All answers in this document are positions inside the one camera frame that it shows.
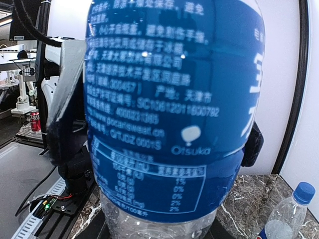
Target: blue bottle cap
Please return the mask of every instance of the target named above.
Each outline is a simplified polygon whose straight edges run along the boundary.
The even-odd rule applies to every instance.
[[[316,193],[315,188],[306,182],[301,182],[293,193],[294,199],[301,205],[308,205]]]

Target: pocari sweat bottle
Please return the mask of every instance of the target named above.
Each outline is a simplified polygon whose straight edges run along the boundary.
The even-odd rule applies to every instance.
[[[265,28],[254,0],[94,0],[88,142],[115,239],[203,238],[254,123]]]
[[[300,230],[307,205],[315,195],[315,188],[301,182],[293,195],[282,200],[271,212],[265,228],[256,239],[294,239]]]

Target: nutrition facts table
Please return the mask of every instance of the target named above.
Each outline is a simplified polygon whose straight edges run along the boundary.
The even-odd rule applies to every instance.
[[[101,167],[103,163],[102,167],[113,168],[110,172],[115,175],[108,176],[113,181],[99,179],[104,184],[105,194],[133,214],[183,214],[196,210],[206,178],[206,166],[172,166],[142,161],[115,151],[96,137],[92,142],[92,159],[94,167]],[[138,195],[146,195],[145,201],[152,203],[146,203]]]

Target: clear plastic bottle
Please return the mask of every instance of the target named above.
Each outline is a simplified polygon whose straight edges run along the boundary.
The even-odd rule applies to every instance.
[[[100,198],[112,239],[202,239],[208,233],[217,211],[191,222],[161,224],[129,215],[101,191]]]
[[[271,212],[257,239],[294,239],[300,230],[315,189],[301,182],[291,197],[282,200]]]
[[[239,172],[262,81],[255,0],[93,0],[88,146],[113,239],[202,239]]]

